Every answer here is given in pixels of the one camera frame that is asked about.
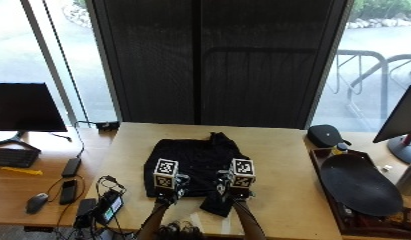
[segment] black curtain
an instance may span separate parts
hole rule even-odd
[[[93,1],[122,120],[303,128],[346,1]]]

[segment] wooden table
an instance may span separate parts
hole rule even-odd
[[[254,160],[257,181],[251,190],[257,197],[249,206],[267,239],[340,239],[303,132],[294,129],[122,123],[95,177],[110,175],[127,189],[117,214],[121,228],[138,229],[153,208],[154,199],[145,196],[142,166],[155,143],[161,139],[207,139],[210,132],[223,132]],[[97,197],[93,187],[86,197]],[[169,208],[162,223],[187,220],[207,235],[241,235],[235,212],[227,218],[213,215],[199,209],[202,201],[182,198]]]
[[[41,149],[40,157],[29,168],[41,170],[44,173],[41,176],[1,170],[0,167],[0,224],[54,227],[61,217],[58,226],[71,226],[78,202],[73,203],[64,212],[66,205],[58,204],[60,195],[57,195],[61,182],[50,191],[49,197],[52,199],[57,195],[56,200],[46,203],[37,214],[25,213],[26,200],[36,194],[46,192],[52,184],[61,178],[60,174],[67,159],[75,157],[81,150],[75,131],[73,128],[67,128],[67,130],[67,133],[60,134],[69,136],[71,142],[49,133],[30,132],[24,136],[25,142]],[[93,182],[114,134],[114,131],[99,133],[97,129],[79,129],[81,139],[85,143],[85,151],[81,155],[82,163],[78,169],[78,174],[85,179],[85,191],[81,198],[83,198]],[[0,140],[13,135],[13,132],[0,132]]]
[[[314,145],[304,137],[306,131],[302,132],[303,132],[303,141],[307,149],[314,149],[315,148]],[[400,160],[398,160],[396,157],[390,153],[386,141],[372,143],[375,133],[370,132],[342,132],[340,135],[343,139],[351,142],[352,145],[350,146],[350,149],[367,153],[378,169],[382,169],[386,165],[391,167],[387,172],[384,171],[380,172],[383,176],[395,184],[407,168],[407,165]],[[406,207],[411,208],[411,196],[410,197],[403,196],[403,203]],[[343,236],[343,239],[382,240],[387,238]]]

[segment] pavement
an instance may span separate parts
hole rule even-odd
[[[374,51],[384,58],[411,54],[411,26],[346,29],[338,49]],[[390,64],[390,68],[392,69],[399,63],[403,62]],[[372,57],[364,57],[362,64],[364,66],[362,72],[366,72],[368,67],[376,64],[376,60]],[[355,94],[350,102],[347,90],[348,83],[359,76],[358,58],[340,70],[344,81],[338,81],[334,60],[311,125],[330,124],[340,131],[376,132],[384,122],[380,118],[380,101],[387,98],[388,107],[384,114],[388,115],[411,84],[410,71],[411,63],[392,73],[392,79],[396,81],[390,80],[387,83],[387,96],[380,95],[380,70],[376,71],[354,88]]]
[[[36,4],[41,1],[30,2],[33,8],[40,7]],[[91,29],[65,19],[61,11],[62,0],[48,1],[48,3],[89,120],[113,121],[115,114]],[[37,18],[40,24],[48,22],[44,13],[38,14]],[[44,32],[44,35],[46,38],[53,38],[52,31]],[[386,58],[411,53],[411,26],[346,29],[339,49],[375,51]],[[371,58],[363,58],[363,64],[368,67],[375,64],[375,61]],[[57,61],[57,65],[60,69],[65,69],[62,62]],[[375,72],[354,89],[356,94],[352,95],[354,104],[351,104],[346,97],[347,84],[358,76],[358,66],[350,63],[343,67],[342,76],[346,82],[336,80],[334,70],[332,64],[311,125],[331,124],[342,131],[378,131],[383,123],[379,110],[380,73]],[[407,77],[408,71],[410,68],[403,68],[395,73],[403,86],[388,82],[388,111],[404,92],[404,86],[411,83]],[[48,86],[52,86],[53,96],[58,96],[37,41],[20,2],[16,0],[0,0],[0,81],[46,82]],[[64,81],[71,82],[67,77],[64,77]],[[65,112],[61,99],[56,97],[54,100],[61,112]]]

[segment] monitor stand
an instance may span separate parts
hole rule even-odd
[[[411,163],[411,134],[391,138],[387,147],[392,155],[404,163]]]
[[[2,141],[0,141],[0,145],[4,145],[4,144],[10,144],[10,143],[16,143],[29,149],[33,149],[33,150],[37,150],[38,152],[41,152],[41,150],[36,147],[33,147],[32,145],[29,145],[28,143],[25,143],[24,141],[21,141],[21,136],[25,132],[24,131],[18,131],[17,134],[12,137],[12,138],[8,138]]]

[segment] keyboard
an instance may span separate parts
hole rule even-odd
[[[28,168],[40,152],[33,149],[0,148],[0,166]]]

